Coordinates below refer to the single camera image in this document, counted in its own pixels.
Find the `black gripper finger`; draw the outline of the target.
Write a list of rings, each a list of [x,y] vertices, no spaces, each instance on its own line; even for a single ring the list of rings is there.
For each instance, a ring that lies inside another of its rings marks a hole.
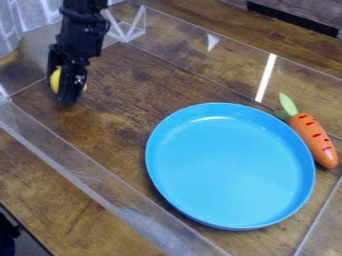
[[[61,52],[59,46],[53,44],[49,52],[49,64],[47,64],[47,75],[50,78],[50,87],[62,87],[62,66],[65,64],[63,53]]]
[[[75,104],[86,88],[89,71],[83,65],[59,65],[61,78],[57,99],[63,104]]]

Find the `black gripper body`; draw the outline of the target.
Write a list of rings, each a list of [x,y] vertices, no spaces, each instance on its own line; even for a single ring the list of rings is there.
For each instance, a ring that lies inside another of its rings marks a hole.
[[[62,30],[57,36],[58,51],[73,64],[87,65],[99,57],[110,22],[102,15],[107,0],[63,0]]]

